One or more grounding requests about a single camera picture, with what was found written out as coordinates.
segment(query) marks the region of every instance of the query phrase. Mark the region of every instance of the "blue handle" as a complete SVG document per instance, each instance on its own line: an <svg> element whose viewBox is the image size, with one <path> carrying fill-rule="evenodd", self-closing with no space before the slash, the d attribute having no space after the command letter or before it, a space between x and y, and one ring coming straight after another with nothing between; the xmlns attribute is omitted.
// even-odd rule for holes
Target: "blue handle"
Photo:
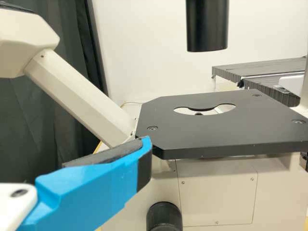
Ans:
<svg viewBox="0 0 308 231"><path fill-rule="evenodd" d="M36 178L38 203L19 231L94 230L119 212L140 189L151 165L152 144L107 164L66 167Z"/></svg>

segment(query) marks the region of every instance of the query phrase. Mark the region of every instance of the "screw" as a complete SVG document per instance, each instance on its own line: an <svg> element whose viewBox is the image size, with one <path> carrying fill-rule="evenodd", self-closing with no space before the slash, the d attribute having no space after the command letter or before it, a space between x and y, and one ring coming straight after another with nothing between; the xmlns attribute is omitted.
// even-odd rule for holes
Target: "screw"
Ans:
<svg viewBox="0 0 308 231"><path fill-rule="evenodd" d="M305 120L301 120L301 119L294 119L292 120L293 123L296 123L296 124L305 124L306 121Z"/></svg>
<svg viewBox="0 0 308 231"><path fill-rule="evenodd" d="M11 197L19 197L19 196L25 195L27 192L28 192L27 189L19 189L19 190L16 190L15 192L13 192L11 194Z"/></svg>
<svg viewBox="0 0 308 231"><path fill-rule="evenodd" d="M157 126L149 126L147 129L148 129L149 131L155 131L155 130L158 129L158 127L157 127Z"/></svg>

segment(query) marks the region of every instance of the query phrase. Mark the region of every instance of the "white panel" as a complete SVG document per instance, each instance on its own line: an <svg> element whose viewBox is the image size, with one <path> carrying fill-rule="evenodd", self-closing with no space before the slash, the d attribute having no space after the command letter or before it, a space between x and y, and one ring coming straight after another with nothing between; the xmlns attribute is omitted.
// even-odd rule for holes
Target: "white panel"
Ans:
<svg viewBox="0 0 308 231"><path fill-rule="evenodd" d="M153 166L158 158L153 156ZM168 201L180 208L178 179L175 163L170 163L170 171L152 173L151 181L131 200L125 208L107 221L103 231L145 231L146 214L149 208L160 201Z"/></svg>
<svg viewBox="0 0 308 231"><path fill-rule="evenodd" d="M184 227L184 231L302 231L308 204L308 173L292 158L247 160L258 172L252 224Z"/></svg>
<svg viewBox="0 0 308 231"><path fill-rule="evenodd" d="M185 0L93 0L116 103L214 90L214 65L307 54L307 0L230 0L226 50L186 50Z"/></svg>
<svg viewBox="0 0 308 231"><path fill-rule="evenodd" d="M257 173L237 160L177 161L183 226L252 223Z"/></svg>

